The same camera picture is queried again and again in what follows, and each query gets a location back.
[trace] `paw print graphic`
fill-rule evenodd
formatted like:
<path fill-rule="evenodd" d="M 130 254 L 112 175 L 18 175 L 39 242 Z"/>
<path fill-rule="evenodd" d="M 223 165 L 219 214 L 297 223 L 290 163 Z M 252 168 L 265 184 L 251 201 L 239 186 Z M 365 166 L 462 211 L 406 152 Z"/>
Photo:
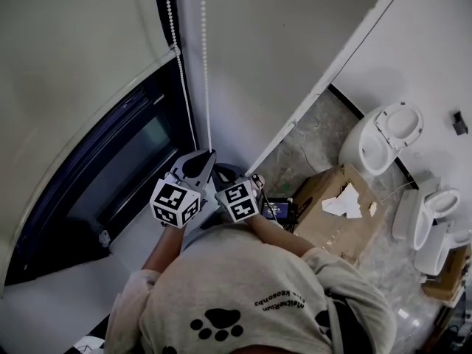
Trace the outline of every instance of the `paw print graphic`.
<path fill-rule="evenodd" d="M 230 333 L 233 337 L 239 337 L 243 334 L 243 327 L 235 325 L 241 318 L 241 313 L 238 310 L 224 310 L 222 308 L 215 308 L 205 312 L 205 317 L 209 320 L 211 325 L 218 331 L 215 334 L 215 340 L 222 342 L 228 338 L 228 328 L 231 327 Z M 200 339 L 209 339 L 213 331 L 204 327 L 204 322 L 200 319 L 195 319 L 190 323 L 193 330 L 198 330 L 198 337 Z"/>

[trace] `tiled floor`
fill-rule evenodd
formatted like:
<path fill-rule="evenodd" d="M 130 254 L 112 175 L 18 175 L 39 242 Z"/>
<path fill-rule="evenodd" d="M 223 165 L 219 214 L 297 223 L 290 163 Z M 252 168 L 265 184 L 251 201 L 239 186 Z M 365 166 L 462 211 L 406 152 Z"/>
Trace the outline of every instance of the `tiled floor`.
<path fill-rule="evenodd" d="M 268 195 L 293 195 L 306 177 L 337 165 L 341 145 L 357 122 L 329 91 L 323 93 L 257 169 L 256 173 L 265 176 Z M 408 186 L 395 190 L 407 181 L 395 164 L 367 181 L 380 199 L 388 197 L 383 202 L 386 219 L 365 250 L 358 270 L 384 293 L 397 314 L 398 333 L 392 353 L 414 353 L 428 337 L 440 304 L 421 291 L 420 274 L 412 263 L 414 251 L 391 234 L 402 190 Z"/>

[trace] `cardboard box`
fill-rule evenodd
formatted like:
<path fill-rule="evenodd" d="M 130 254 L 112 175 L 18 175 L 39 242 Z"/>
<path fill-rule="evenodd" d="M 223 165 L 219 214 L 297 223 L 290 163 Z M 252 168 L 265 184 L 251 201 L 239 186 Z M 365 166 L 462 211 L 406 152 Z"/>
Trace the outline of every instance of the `cardboard box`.
<path fill-rule="evenodd" d="M 359 193 L 362 218 L 347 219 L 322 210 L 322 201 L 337 197 L 348 182 Z M 377 204 L 373 217 L 369 212 L 372 202 Z M 298 204 L 299 212 L 295 233 L 352 264 L 359 259 L 385 215 L 382 203 L 350 164 L 333 167 L 308 178 L 296 192 L 294 203 Z"/>
<path fill-rule="evenodd" d="M 454 295 L 456 295 L 459 287 L 462 287 L 462 271 L 470 257 L 470 245 L 452 249 L 437 279 L 421 285 L 423 292 L 432 298 L 450 302 Z"/>

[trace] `gray t-shirt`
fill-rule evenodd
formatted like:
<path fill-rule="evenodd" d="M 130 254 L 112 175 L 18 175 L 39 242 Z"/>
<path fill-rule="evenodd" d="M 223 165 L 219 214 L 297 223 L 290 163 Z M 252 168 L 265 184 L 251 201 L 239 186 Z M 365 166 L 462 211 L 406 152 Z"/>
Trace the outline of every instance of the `gray t-shirt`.
<path fill-rule="evenodd" d="M 132 353 L 138 341 L 158 354 L 227 354 L 252 345 L 322 354 L 337 341 L 339 353 L 327 292 L 347 303 L 374 353 L 389 353 L 391 308 L 351 265 L 321 249 L 299 258 L 251 232 L 213 228 L 163 274 L 131 277 L 111 314 L 105 353 Z"/>

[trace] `toilet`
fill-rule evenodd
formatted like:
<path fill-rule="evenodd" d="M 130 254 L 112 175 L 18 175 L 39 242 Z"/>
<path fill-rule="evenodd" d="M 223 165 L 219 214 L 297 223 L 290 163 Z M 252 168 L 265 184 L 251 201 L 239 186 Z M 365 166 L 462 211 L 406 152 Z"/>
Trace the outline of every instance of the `toilet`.
<path fill-rule="evenodd" d="M 392 235 L 406 240 L 415 251 L 428 238 L 434 219 L 444 218 L 459 205 L 458 189 L 441 189 L 441 178 L 434 177 L 418 184 L 418 190 L 405 190 L 393 221 Z"/>
<path fill-rule="evenodd" d="M 472 223 L 446 221 L 433 226 L 423 247 L 414 256 L 414 267 L 424 274 L 438 275 L 451 249 L 472 241 Z"/>
<path fill-rule="evenodd" d="M 423 116 L 415 105 L 381 106 L 349 133 L 339 152 L 339 164 L 351 163 L 362 176 L 378 176 L 422 131 Z"/>

